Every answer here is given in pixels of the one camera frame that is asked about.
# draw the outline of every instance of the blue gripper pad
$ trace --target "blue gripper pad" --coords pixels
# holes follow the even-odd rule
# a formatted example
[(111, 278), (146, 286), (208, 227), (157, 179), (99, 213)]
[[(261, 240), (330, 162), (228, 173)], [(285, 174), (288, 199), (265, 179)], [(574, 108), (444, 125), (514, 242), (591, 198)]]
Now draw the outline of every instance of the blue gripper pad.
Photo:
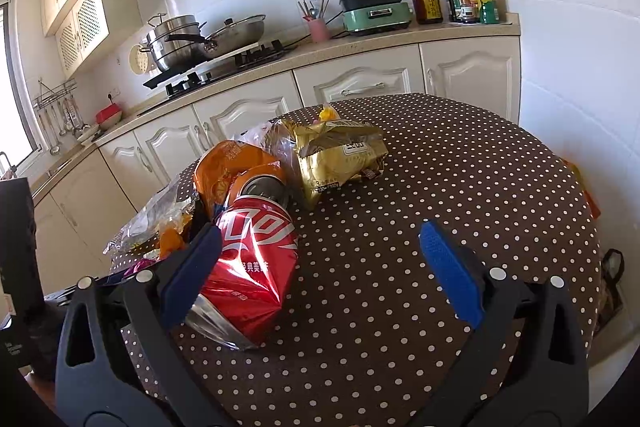
[(484, 289), (460, 259), (460, 247), (452, 244), (436, 223), (427, 221), (420, 230), (420, 248), (458, 317), (477, 328), (484, 317)]
[(187, 247), (191, 250), (174, 277), (162, 289), (160, 295), (160, 323), (169, 330), (181, 323), (198, 297), (222, 253), (220, 229), (212, 225), (207, 232), (198, 234)]

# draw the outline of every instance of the gas stove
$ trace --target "gas stove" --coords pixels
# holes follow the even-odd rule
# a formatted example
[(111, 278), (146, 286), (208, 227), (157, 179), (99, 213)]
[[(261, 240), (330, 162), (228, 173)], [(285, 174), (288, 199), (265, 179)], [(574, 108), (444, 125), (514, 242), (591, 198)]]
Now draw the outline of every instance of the gas stove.
[(178, 78), (176, 82), (166, 84), (167, 98), (162, 102), (148, 108), (140, 115), (180, 98), (187, 93), (209, 86), (220, 80), (224, 80), (243, 71), (252, 70), (269, 62), (274, 62), (284, 57), (290, 50), (284, 49), (279, 40), (271, 41), (271, 45), (254, 44), (244, 50), (234, 52), (225, 57), (220, 57), (209, 62), (199, 64), (185, 64), (176, 68), (171, 68), (164, 73), (158, 74), (151, 80), (145, 82), (144, 86), (155, 89), (163, 82)]

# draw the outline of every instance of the green electric cooker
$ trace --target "green electric cooker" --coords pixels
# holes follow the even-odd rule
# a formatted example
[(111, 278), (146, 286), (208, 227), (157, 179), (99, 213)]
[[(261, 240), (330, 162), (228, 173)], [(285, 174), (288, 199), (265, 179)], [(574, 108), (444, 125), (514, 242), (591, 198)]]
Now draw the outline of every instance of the green electric cooker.
[(344, 26), (352, 35), (404, 29), (413, 16), (402, 0), (340, 0)]

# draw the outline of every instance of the gold snack bag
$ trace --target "gold snack bag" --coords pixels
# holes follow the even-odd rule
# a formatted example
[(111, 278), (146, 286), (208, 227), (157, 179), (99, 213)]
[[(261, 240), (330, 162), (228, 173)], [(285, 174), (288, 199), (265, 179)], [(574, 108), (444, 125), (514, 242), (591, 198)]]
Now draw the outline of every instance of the gold snack bag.
[(305, 201), (310, 207), (329, 188), (341, 187), (361, 176), (374, 178), (384, 168), (388, 151), (382, 131), (375, 126), (352, 120), (283, 124), (296, 143), (295, 156)]

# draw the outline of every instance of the stainless steel pot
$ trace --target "stainless steel pot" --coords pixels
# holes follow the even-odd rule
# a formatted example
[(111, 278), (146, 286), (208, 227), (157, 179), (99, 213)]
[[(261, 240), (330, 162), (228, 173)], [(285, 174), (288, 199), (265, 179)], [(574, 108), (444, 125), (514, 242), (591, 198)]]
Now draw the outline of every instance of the stainless steel pot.
[(232, 51), (255, 44), (264, 35), (264, 20), (266, 15), (254, 15), (241, 21), (234, 22), (227, 19), (225, 26), (204, 38), (203, 36), (171, 34), (166, 42), (193, 42), (198, 45), (198, 51), (207, 60), (222, 57)]
[[(159, 13), (151, 17), (147, 23), (153, 29), (146, 35), (146, 46), (140, 51), (150, 53), (156, 66), (160, 71), (167, 71), (174, 66), (185, 64), (196, 65), (204, 59), (197, 44), (185, 40), (167, 41), (167, 36), (197, 36), (200, 35), (200, 28), (203, 24), (198, 24), (193, 15), (181, 15), (162, 22), (162, 17), (166, 13)], [(154, 25), (154, 19), (160, 19), (159, 25)]]

